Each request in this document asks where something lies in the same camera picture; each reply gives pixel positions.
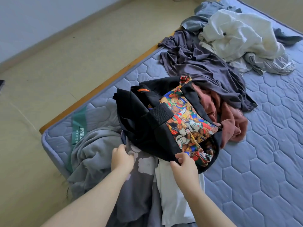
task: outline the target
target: bed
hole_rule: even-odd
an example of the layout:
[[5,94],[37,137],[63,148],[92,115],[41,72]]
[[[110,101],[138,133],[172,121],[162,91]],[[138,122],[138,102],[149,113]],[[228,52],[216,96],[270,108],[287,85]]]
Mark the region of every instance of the bed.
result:
[[[301,33],[239,0],[228,0],[243,12],[272,21],[288,35]],[[85,108],[87,131],[119,125],[117,88],[168,76],[159,63],[164,48],[156,45],[40,129],[42,145],[61,174],[71,152],[72,115]],[[205,172],[207,195],[237,226],[303,226],[303,42],[287,48],[296,70],[280,76],[254,71],[244,75],[248,94],[258,107],[244,115],[243,141],[229,142]]]

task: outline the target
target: orange trim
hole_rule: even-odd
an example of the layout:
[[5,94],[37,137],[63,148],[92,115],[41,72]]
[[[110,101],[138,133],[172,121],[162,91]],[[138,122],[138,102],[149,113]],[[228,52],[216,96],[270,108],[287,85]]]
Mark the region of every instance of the orange trim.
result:
[[154,51],[156,51],[158,48],[158,44],[151,47],[148,51],[143,53],[141,56],[139,56],[137,59],[132,61],[129,65],[122,68],[119,72],[117,72],[115,75],[110,77],[108,80],[104,81],[102,84],[100,84],[98,87],[96,87],[93,91],[88,93],[87,95],[83,96],[81,99],[79,99],[76,103],[71,105],[68,109],[63,111],[61,114],[53,118],[51,121],[49,121],[47,124],[45,124],[43,127],[40,128],[39,132],[40,134],[43,134],[46,129],[48,129],[50,126],[55,124],[56,122],[63,119],[68,114],[72,113],[74,110],[76,110],[78,107],[83,105],[85,102],[87,102],[89,99],[93,98],[96,94],[98,94],[102,89],[107,87],[109,84],[111,84],[113,81],[118,79],[120,76],[122,76],[125,72],[130,70],[132,67],[134,67],[136,64],[138,64],[140,61],[142,61],[144,58],[148,57],[150,54],[152,54]]
[[145,92],[150,92],[150,90],[146,89],[146,88],[140,88],[137,90],[138,92],[142,92],[142,91],[145,91]]

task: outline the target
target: person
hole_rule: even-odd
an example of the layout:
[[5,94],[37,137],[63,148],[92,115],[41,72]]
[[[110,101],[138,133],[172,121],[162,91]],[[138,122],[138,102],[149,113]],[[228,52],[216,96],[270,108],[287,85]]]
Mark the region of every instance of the person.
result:
[[[171,161],[173,175],[198,227],[235,227],[200,188],[194,160],[186,153],[177,153],[176,158],[180,165]],[[125,152],[125,145],[113,149],[111,173],[93,189],[51,217],[42,227],[106,226],[121,187],[133,166],[134,157]]]

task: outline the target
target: black jacket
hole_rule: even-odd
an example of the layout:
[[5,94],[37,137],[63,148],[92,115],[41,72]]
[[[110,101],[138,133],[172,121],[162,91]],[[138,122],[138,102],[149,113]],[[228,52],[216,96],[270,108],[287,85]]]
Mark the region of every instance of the black jacket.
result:
[[113,98],[121,128],[141,150],[165,161],[177,161],[176,153],[187,152],[199,173],[216,160],[222,130],[206,114],[189,76],[145,81],[131,91],[117,89]]

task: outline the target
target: colorful patterned lining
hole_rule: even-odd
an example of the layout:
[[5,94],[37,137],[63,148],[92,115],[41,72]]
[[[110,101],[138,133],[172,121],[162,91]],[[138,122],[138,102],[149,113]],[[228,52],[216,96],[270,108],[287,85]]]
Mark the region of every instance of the colorful patterned lining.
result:
[[197,164],[207,166],[215,152],[215,145],[208,138],[218,131],[218,127],[201,118],[185,98],[180,88],[189,81],[190,76],[181,76],[180,85],[166,93],[160,103],[166,103],[174,113],[166,125],[181,151]]

